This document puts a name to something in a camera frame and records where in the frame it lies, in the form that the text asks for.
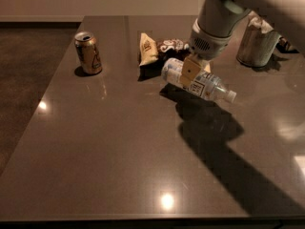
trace table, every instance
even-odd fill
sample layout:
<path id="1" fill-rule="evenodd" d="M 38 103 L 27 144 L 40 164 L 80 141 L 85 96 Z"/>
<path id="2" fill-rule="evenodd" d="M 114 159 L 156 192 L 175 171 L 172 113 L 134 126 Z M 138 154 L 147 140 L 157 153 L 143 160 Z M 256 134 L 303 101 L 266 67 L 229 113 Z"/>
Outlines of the table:
<path id="1" fill-rule="evenodd" d="M 194 19 L 85 17 L 103 72 L 71 42 L 0 177 L 0 221 L 304 218 L 303 56 L 240 65 L 243 22 L 212 64 L 234 104 L 141 78 L 140 33 L 188 39 Z"/>

